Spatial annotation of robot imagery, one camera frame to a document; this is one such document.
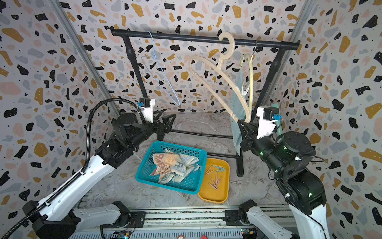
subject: blue connector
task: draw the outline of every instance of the blue connector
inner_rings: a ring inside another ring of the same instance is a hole
[[[279,114],[274,114],[274,115],[273,115],[273,119],[274,119],[274,120],[281,120],[281,118],[282,118],[282,116],[279,115]]]

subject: yellow tray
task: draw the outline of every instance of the yellow tray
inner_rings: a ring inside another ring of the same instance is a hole
[[[215,170],[215,171],[210,173],[209,175],[206,175],[206,172],[211,165],[223,167],[225,168],[225,171],[216,172],[218,168],[215,168],[214,166],[212,166],[211,170]],[[208,184],[208,183],[213,184],[210,177],[214,181],[216,180],[216,173],[217,173],[218,179],[222,177],[222,180],[217,186],[218,190],[214,189]],[[203,199],[204,201],[209,201],[213,203],[223,203],[228,198],[229,184],[230,184],[230,165],[226,161],[221,159],[207,158],[206,169],[204,171],[204,176],[203,176],[203,182],[198,192],[199,197]]]

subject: speckled wall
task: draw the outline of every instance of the speckled wall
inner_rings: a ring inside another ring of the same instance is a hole
[[[326,162],[332,238],[382,238],[382,22],[380,0],[318,1],[272,102],[284,131],[304,133]]]
[[[238,1],[100,1],[78,2],[66,0],[62,3],[74,28],[91,55],[94,65],[105,79],[110,92],[115,96],[137,100],[142,97],[135,73],[126,57],[125,44],[114,37],[110,28],[132,31],[151,31],[197,36],[218,36],[229,31],[236,38],[287,41],[294,29],[304,1],[301,0],[238,0]],[[151,98],[157,99],[157,109],[180,112],[220,112],[224,109],[214,100],[201,83],[188,71],[191,55],[205,56],[217,61],[224,45],[199,42],[155,40],[155,51],[164,72],[167,74],[181,105],[173,101],[159,87],[142,64],[141,56],[153,54],[151,39],[131,38],[140,63],[141,75]],[[253,47],[236,46],[233,57],[225,62],[223,70],[236,79],[242,53],[253,53]],[[255,64],[255,97],[262,89],[269,66],[277,49],[258,47]],[[160,84],[169,86],[153,59],[147,60]],[[194,66],[205,76],[221,97],[230,102],[232,91],[221,76],[211,72],[200,63]],[[244,77],[248,77],[248,64],[243,64]]]
[[[66,181],[85,156],[87,113],[103,99],[51,8],[42,0],[0,1],[0,235],[22,207]],[[112,127],[107,108],[92,148]],[[29,225],[12,238],[36,238]]]

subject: clothespin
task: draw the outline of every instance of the clothespin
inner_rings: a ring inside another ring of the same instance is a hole
[[[216,172],[223,172],[225,171],[225,168],[214,165],[215,168],[218,168],[219,170],[216,170]]]
[[[211,181],[212,181],[213,184],[210,184],[210,183],[208,183],[208,184],[209,184],[211,187],[213,187],[215,190],[217,190],[218,188],[217,188],[216,183],[212,180],[211,177],[210,177],[210,179],[211,179]]]
[[[216,186],[218,186],[218,185],[219,185],[219,183],[220,183],[221,179],[222,179],[222,176],[220,176],[219,180],[217,180],[217,179],[216,179]]]
[[[212,168],[212,165],[211,165],[211,167],[207,170],[206,175],[208,175],[208,174],[210,174],[210,173],[212,173],[212,172],[215,171],[215,170],[210,171],[211,168]]]

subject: white bracket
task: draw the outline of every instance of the white bracket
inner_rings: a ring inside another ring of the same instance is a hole
[[[258,116],[259,119],[259,130],[257,132],[257,139],[261,139],[262,137],[269,136],[272,134],[276,124],[277,120],[265,120],[263,118],[264,116],[264,108],[267,108],[268,106],[260,106],[257,108],[256,116]]]
[[[143,116],[146,121],[152,123],[153,122],[153,116],[152,116],[152,107],[155,105],[155,99],[150,99],[150,107],[141,107]]]

